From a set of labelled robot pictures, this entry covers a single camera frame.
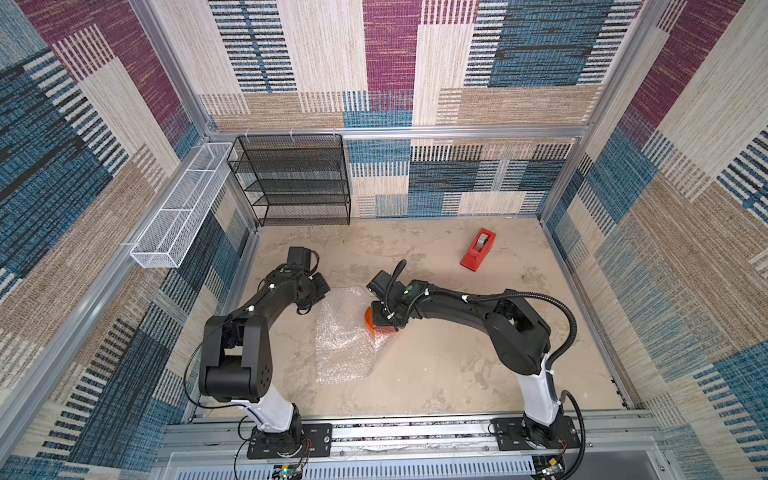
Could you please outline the orange plastic bowl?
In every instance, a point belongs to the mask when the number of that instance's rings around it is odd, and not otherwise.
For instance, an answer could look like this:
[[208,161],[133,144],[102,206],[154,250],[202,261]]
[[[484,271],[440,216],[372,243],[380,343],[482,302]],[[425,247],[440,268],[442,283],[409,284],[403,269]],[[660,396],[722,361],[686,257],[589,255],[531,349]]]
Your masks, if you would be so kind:
[[365,311],[365,323],[368,328],[368,330],[376,335],[376,334],[383,334],[384,330],[382,327],[379,327],[374,324],[374,316],[373,316],[373,308],[368,307]]

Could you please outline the clear bubble wrap sheet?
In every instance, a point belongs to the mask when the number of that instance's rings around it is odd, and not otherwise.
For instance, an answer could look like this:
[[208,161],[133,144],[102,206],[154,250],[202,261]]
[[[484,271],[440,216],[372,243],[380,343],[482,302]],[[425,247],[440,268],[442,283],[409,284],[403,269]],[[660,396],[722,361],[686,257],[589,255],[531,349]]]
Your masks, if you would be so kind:
[[395,332],[372,334],[365,311],[373,295],[355,286],[330,291],[319,304],[316,329],[317,381],[338,384],[372,374]]

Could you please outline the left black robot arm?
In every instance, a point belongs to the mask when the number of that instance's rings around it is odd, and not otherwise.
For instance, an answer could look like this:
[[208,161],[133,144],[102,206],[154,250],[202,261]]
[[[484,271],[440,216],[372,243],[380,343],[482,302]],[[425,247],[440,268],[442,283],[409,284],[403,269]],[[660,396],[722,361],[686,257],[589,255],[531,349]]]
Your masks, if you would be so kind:
[[283,311],[294,306],[306,313],[330,291],[319,273],[281,266],[243,306],[205,324],[198,389],[226,407],[239,407],[269,434],[291,430],[297,408],[272,385],[274,376],[269,330]]

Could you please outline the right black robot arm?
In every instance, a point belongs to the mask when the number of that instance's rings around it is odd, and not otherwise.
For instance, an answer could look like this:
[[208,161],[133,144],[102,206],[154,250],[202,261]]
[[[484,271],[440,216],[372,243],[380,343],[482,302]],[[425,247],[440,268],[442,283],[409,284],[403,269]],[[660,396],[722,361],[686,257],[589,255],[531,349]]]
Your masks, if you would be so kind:
[[[414,319],[438,319],[469,326],[488,335],[497,357],[518,378],[524,399],[524,416],[543,428],[562,416],[556,398],[552,367],[574,343],[578,330],[573,312],[561,301],[542,293],[507,289],[500,294],[473,295],[441,288],[425,281],[405,286],[397,281],[372,280],[367,289],[375,327],[404,328]],[[568,336],[555,350],[551,329],[529,304],[540,300],[557,307],[568,322]]]

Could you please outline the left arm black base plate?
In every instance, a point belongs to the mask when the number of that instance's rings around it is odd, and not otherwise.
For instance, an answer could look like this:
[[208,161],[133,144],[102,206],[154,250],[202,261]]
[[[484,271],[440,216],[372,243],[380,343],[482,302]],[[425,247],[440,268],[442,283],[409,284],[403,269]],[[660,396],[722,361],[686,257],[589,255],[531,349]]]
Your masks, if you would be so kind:
[[282,433],[265,433],[253,430],[247,445],[249,460],[295,458],[309,456],[326,458],[331,453],[333,425],[331,423],[309,423],[290,427]]

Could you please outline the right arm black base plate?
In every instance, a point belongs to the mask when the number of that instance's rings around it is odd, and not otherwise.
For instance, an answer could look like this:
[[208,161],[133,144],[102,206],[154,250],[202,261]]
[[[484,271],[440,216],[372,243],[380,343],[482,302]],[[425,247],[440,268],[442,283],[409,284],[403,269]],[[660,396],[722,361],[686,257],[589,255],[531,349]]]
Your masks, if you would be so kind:
[[582,446],[580,430],[573,419],[559,415],[545,426],[527,416],[494,418],[489,424],[501,451],[559,450],[564,447],[578,449]]

